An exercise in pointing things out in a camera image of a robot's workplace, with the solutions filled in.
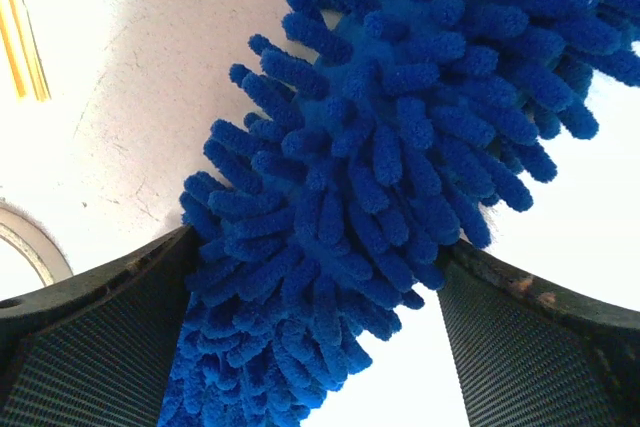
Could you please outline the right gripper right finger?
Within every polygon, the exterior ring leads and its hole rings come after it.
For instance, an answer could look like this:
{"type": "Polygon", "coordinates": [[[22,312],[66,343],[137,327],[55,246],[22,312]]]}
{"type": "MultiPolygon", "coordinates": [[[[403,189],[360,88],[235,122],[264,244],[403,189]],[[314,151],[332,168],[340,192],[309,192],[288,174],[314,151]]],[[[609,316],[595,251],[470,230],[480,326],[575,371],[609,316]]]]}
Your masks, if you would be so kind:
{"type": "Polygon", "coordinates": [[[636,426],[639,314],[465,241],[438,299],[472,426],[636,426]]]}

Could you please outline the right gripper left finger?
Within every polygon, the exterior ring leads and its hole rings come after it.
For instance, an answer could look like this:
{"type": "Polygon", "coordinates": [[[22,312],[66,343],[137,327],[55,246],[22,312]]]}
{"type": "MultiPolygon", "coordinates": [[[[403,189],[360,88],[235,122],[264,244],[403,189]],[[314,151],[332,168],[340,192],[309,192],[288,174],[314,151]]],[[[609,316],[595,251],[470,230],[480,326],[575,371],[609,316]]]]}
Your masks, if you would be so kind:
{"type": "Polygon", "coordinates": [[[197,235],[1,303],[4,426],[154,426],[188,304],[197,235]]]}

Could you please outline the masking tape roll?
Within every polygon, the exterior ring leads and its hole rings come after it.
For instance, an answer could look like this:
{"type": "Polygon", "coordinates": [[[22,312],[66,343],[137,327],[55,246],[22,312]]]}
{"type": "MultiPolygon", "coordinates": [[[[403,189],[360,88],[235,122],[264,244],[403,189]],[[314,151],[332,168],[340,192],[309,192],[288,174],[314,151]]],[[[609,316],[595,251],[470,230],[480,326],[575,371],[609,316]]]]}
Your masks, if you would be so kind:
{"type": "Polygon", "coordinates": [[[29,215],[6,202],[1,203],[1,241],[21,256],[43,286],[74,275],[50,236],[29,215]]]}

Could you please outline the blue microfiber duster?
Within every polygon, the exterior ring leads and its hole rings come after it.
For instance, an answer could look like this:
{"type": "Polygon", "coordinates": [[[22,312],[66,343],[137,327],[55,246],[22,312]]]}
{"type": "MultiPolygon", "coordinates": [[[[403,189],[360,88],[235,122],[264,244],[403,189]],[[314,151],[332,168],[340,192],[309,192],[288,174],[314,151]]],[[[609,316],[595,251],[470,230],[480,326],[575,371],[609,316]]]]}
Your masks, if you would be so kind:
{"type": "Polygon", "coordinates": [[[299,425],[442,287],[441,247],[488,246],[483,207],[532,206],[544,140],[595,136],[593,73],[639,83],[639,0],[286,1],[317,59],[251,37],[230,78],[256,109],[180,197],[200,264],[163,426],[299,425]]]}

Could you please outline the yellow sticky note pad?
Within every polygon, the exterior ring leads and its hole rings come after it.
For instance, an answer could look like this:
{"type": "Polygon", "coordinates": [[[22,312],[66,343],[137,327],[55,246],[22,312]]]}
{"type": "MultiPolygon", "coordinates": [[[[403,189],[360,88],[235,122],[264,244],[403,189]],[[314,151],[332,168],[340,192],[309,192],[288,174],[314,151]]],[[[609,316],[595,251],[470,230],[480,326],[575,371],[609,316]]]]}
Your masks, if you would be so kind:
{"type": "Polygon", "coordinates": [[[1,93],[9,100],[51,100],[25,0],[1,0],[1,93]]]}

